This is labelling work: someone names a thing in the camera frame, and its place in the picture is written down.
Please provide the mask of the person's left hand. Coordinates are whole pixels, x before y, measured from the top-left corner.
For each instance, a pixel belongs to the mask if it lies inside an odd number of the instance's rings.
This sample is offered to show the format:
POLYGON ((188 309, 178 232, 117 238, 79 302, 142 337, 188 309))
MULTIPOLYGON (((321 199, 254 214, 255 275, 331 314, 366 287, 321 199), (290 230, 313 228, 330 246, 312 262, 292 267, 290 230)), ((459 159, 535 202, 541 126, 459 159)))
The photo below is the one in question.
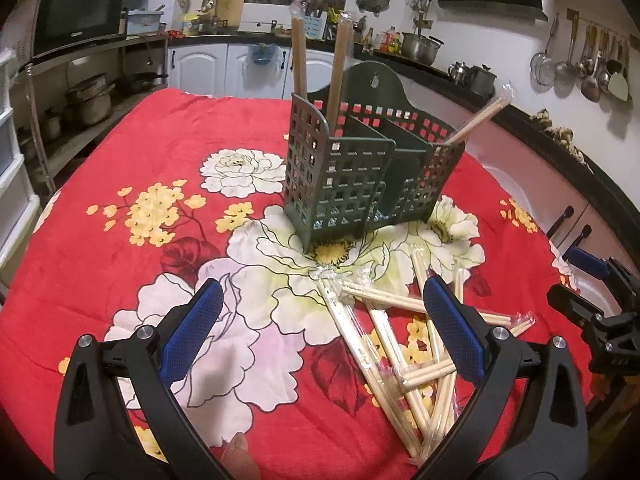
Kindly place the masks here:
POLYGON ((259 480, 260 471, 254 458, 248 452, 245 434, 237 432, 221 455, 222 466, 235 480, 259 480))

